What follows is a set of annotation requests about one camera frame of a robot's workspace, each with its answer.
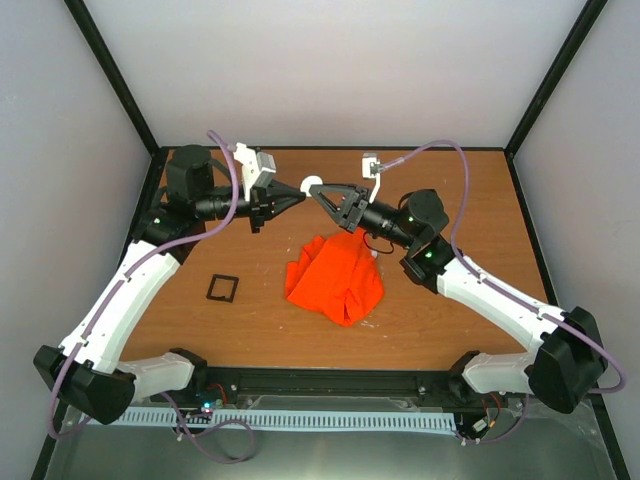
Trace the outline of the orange garment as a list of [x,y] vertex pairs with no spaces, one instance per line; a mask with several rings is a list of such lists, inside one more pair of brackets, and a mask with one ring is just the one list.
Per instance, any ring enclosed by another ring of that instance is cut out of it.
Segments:
[[376,259],[364,230],[316,236],[286,266],[285,297],[348,327],[369,315],[384,296]]

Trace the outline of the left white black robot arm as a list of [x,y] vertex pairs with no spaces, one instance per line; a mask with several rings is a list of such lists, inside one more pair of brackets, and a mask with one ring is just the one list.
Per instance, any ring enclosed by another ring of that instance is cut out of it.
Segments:
[[252,232],[308,194],[275,178],[272,155],[237,144],[226,164],[210,149],[187,145],[165,164],[164,187],[140,217],[121,264],[79,325],[33,363],[61,400],[108,425],[140,400],[174,391],[186,402],[208,390],[207,362],[183,348],[123,362],[131,333],[162,286],[203,239],[208,221],[246,218]]

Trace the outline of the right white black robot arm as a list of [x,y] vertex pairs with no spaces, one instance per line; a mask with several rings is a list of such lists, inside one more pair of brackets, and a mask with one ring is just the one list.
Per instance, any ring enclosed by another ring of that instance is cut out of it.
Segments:
[[523,347],[520,354],[467,353],[452,369],[459,396],[531,394],[569,414],[607,369],[594,316],[538,301],[455,249],[441,234],[449,218],[435,190],[411,192],[396,207],[352,184],[316,184],[306,194],[344,230],[362,229],[403,248],[400,263],[414,284],[466,306]]

